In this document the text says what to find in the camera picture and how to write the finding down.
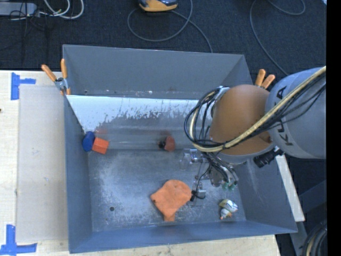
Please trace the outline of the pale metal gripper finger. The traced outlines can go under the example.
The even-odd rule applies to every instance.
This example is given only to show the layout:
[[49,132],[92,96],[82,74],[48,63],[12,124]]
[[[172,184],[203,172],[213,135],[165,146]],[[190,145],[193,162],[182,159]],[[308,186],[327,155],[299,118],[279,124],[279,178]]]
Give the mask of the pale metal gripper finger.
[[179,168],[181,171],[187,171],[195,165],[203,163],[201,152],[197,149],[184,149],[180,156]]
[[203,206],[205,202],[206,197],[206,191],[199,189],[199,190],[193,190],[192,196],[190,199],[190,206],[191,207],[200,207]]

